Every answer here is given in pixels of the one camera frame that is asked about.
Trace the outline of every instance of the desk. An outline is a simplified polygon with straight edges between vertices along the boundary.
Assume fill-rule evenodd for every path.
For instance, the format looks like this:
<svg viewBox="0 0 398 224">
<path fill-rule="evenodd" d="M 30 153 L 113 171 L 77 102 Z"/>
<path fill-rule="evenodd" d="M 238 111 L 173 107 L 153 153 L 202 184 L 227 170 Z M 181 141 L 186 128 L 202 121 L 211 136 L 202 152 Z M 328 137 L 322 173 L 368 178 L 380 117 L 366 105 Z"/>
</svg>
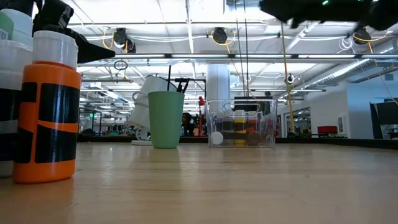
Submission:
<svg viewBox="0 0 398 224">
<path fill-rule="evenodd" d="M 396 223 L 398 152 L 79 143 L 76 174 L 0 179 L 1 223 Z"/>
</svg>

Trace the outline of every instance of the clear plastic bin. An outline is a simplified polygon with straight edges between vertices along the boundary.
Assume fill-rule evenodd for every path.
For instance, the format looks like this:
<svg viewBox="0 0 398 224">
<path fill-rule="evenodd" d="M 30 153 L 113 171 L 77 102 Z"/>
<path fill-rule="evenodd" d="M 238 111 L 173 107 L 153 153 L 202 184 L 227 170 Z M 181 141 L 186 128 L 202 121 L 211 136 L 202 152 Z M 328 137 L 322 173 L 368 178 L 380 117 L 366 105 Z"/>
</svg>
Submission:
<svg viewBox="0 0 398 224">
<path fill-rule="evenodd" d="M 274 147 L 277 100 L 209 100 L 210 147 Z"/>
</svg>

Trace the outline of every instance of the yellow cable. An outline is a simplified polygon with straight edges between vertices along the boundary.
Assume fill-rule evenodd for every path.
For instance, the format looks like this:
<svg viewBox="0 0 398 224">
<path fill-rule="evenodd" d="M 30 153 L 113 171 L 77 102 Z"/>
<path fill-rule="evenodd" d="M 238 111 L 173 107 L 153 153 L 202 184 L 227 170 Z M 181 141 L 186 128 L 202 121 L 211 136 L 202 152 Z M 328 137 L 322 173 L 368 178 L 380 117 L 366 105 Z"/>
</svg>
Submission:
<svg viewBox="0 0 398 224">
<path fill-rule="evenodd" d="M 371 43 L 370 43 L 370 42 L 368 42 L 368 45 L 369 45 L 369 49 L 371 49 L 371 53 L 373 54 L 373 49 L 372 49 L 372 45 L 371 45 Z"/>
<path fill-rule="evenodd" d="M 385 38 L 387 36 L 387 34 L 388 34 L 388 32 L 386 32 L 386 34 L 384 34 L 384 36 L 382 36 L 380 38 L 377 38 L 377 39 L 373 39 L 373 40 L 364 40 L 364 39 L 361 39 L 359 37 L 356 37 L 355 35 L 353 37 L 355 39 L 357 39 L 357 40 L 364 41 L 364 42 L 374 42 L 374 41 L 378 41 L 378 40 L 381 40 L 381 39 Z"/>
<path fill-rule="evenodd" d="M 285 34 L 284 34 L 284 25 L 280 23 L 280 27 L 282 29 L 282 48 L 284 50 L 284 65 L 285 65 L 285 82 L 286 82 L 286 91 L 287 91 L 287 100 L 289 101 L 289 112 L 290 112 L 290 131 L 294 130 L 294 119 L 293 119 L 293 108 L 292 108 L 292 95 L 289 90 L 289 83 L 287 82 L 287 63 L 286 63 L 286 47 L 285 47 Z"/>
<path fill-rule="evenodd" d="M 217 45 L 229 45 L 230 43 L 232 43 L 232 42 L 235 41 L 235 35 L 236 35 L 235 32 L 234 32 L 234 37 L 232 38 L 232 40 L 231 40 L 230 42 L 228 42 L 228 43 L 225 43 L 225 44 L 219 44 L 219 43 L 217 43 L 217 42 L 214 40 L 214 38 L 213 38 L 213 34 L 214 34 L 214 31 L 211 31 L 211 39 L 212 39 L 213 42 L 216 43 Z"/>
<path fill-rule="evenodd" d="M 371 53 L 373 54 L 372 45 L 370 42 L 368 42 L 368 44 L 369 44 L 369 49 L 371 50 Z M 377 65 L 377 61 L 375 59 L 373 59 L 373 62 L 376 65 L 376 68 L 379 68 L 379 66 Z M 381 72 L 379 72 L 379 76 L 380 76 L 381 81 L 383 82 L 384 88 L 387 90 L 388 94 L 390 95 L 390 97 L 394 101 L 394 103 L 398 106 L 398 102 L 394 99 L 390 90 L 388 89 L 386 82 L 383 80 L 383 77 L 381 76 Z"/>
<path fill-rule="evenodd" d="M 104 45 L 104 47 L 105 47 L 106 49 L 111 49 L 112 46 L 113 46 L 113 35 L 114 35 L 114 33 L 112 34 L 112 42 L 111 42 L 111 46 L 110 46 L 110 47 L 108 47 L 108 46 L 105 44 L 105 33 L 106 33 L 106 28 L 104 29 L 104 36 L 103 36 L 103 38 L 102 38 L 102 44 Z"/>
<path fill-rule="evenodd" d="M 229 51 L 228 44 L 227 44 L 227 45 L 225 45 L 225 46 L 226 46 L 226 49 L 227 49 L 228 53 L 230 54 L 231 52 Z"/>
</svg>

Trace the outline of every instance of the person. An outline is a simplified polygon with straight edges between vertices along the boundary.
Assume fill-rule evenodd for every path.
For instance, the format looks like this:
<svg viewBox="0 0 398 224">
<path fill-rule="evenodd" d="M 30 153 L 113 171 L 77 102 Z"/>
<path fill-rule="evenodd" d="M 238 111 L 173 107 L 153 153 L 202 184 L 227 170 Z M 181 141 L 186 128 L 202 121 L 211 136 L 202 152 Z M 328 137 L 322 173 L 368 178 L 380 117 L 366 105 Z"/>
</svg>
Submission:
<svg viewBox="0 0 398 224">
<path fill-rule="evenodd" d="M 192 121 L 192 116 L 190 113 L 182 114 L 181 126 L 184 127 L 184 136 L 193 136 L 193 129 L 195 128 L 195 125 L 191 121 Z"/>
</svg>

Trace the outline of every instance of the white wall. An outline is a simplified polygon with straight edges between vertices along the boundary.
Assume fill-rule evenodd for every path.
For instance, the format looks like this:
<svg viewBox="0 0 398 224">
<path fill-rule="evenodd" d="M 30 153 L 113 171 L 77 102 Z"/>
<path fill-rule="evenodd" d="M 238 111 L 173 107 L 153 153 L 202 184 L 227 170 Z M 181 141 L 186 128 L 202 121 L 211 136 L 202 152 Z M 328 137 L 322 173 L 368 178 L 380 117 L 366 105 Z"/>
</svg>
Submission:
<svg viewBox="0 0 398 224">
<path fill-rule="evenodd" d="M 375 73 L 372 69 L 367 75 Z M 394 73 L 394 81 L 385 81 L 394 98 L 398 98 L 398 72 Z M 353 139 L 373 139 L 373 127 L 369 103 L 383 103 L 390 98 L 386 87 L 379 77 L 362 83 L 350 84 L 345 81 L 336 87 L 329 87 L 324 93 L 309 93 L 305 101 L 296 101 L 293 111 L 311 108 L 311 130 L 317 133 L 318 126 L 337 126 L 338 117 L 343 115 L 345 135 Z M 289 106 L 279 106 L 278 114 L 282 114 L 282 137 L 285 135 L 285 117 Z"/>
<path fill-rule="evenodd" d="M 394 81 L 385 81 L 394 98 L 398 98 L 398 73 Z M 349 121 L 351 137 L 356 139 L 373 139 L 371 110 L 369 103 L 383 103 L 390 98 L 380 77 L 358 84 L 349 84 L 347 88 Z"/>
<path fill-rule="evenodd" d="M 304 101 L 293 104 L 293 111 L 308 107 L 311 109 L 312 134 L 318 133 L 318 126 L 338 126 L 338 118 L 343 116 L 345 135 L 350 137 L 346 85 L 326 88 L 326 92 L 309 93 Z M 282 115 L 282 137 L 286 137 L 285 117 L 288 113 L 289 106 L 278 107 L 278 114 Z"/>
</svg>

